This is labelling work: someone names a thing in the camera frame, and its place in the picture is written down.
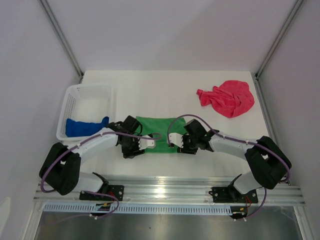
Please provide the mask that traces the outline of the green microfiber towel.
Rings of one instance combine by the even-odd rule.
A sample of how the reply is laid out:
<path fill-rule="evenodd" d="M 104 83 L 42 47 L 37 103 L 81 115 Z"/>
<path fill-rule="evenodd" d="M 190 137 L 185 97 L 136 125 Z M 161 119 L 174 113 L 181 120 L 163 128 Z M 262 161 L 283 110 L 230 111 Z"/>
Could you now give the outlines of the green microfiber towel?
<path fill-rule="evenodd" d="M 138 132 L 141 135 L 149 135 L 153 133 L 161 134 L 162 138 L 156 141 L 155 148 L 145 149 L 145 153 L 149 154 L 175 154 L 177 147 L 169 147 L 167 141 L 167 131 L 174 118 L 151 118 L 136 116 L 136 119 L 142 124 L 142 130 Z"/>

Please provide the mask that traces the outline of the blue microfiber towel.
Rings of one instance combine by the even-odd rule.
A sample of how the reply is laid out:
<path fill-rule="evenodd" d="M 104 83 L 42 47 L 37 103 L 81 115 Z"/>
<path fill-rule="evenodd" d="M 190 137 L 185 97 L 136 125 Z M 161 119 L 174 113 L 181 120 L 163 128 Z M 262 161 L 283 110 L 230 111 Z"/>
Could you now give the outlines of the blue microfiber towel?
<path fill-rule="evenodd" d="M 65 134 L 69 138 L 91 136 L 107 126 L 109 120 L 110 118 L 108 116 L 105 116 L 99 123 L 75 121 L 68 118 L 65 125 Z"/>

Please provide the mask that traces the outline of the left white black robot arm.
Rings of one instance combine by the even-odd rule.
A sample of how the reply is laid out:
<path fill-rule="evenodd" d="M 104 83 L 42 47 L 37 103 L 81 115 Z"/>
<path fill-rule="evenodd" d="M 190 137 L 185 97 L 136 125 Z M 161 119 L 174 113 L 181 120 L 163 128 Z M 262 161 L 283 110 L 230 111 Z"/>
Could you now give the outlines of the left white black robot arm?
<path fill-rule="evenodd" d="M 100 152 L 118 146 L 125 159 L 144 154 L 155 145 L 154 134 L 142 134 L 137 129 L 143 129 L 142 123 L 129 115 L 124 121 L 107 123 L 73 145 L 53 144 L 39 171 L 41 191 L 61 196 L 78 191 L 85 200 L 110 198 L 109 181 L 97 172 L 82 172 L 81 166 Z"/>

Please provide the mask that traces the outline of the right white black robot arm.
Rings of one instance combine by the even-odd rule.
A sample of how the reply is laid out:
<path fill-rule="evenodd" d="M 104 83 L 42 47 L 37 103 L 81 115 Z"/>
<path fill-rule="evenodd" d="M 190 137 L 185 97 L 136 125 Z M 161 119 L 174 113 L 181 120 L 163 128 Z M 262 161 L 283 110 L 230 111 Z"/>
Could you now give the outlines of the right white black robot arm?
<path fill-rule="evenodd" d="M 226 188 L 222 203 L 238 203 L 251 191 L 272 190 L 290 175 L 292 164 L 268 136 L 248 140 L 225 135 L 215 129 L 207 131 L 192 119 L 184 125 L 185 134 L 170 133 L 168 140 L 178 153 L 194 155 L 198 150 L 228 154 L 246 161 L 250 171 L 235 177 Z"/>

